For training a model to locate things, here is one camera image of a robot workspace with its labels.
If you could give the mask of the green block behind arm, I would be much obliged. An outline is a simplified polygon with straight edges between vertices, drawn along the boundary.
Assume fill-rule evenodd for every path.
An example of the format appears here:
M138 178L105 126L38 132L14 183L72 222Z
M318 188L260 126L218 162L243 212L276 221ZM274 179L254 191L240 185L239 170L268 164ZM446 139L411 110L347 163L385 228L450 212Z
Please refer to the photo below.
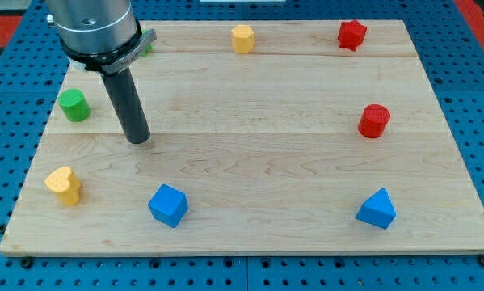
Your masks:
M152 45L150 44L145 48L144 52L140 55L140 57L146 57L147 53L150 52L151 50L152 50Z

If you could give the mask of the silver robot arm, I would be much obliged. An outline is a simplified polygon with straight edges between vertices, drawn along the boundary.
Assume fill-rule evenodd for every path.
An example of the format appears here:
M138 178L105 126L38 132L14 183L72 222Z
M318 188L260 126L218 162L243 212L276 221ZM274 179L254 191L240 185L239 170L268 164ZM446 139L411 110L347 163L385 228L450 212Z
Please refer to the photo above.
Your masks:
M47 0L67 56L112 76L129 66L157 39L154 29L143 32L129 0Z

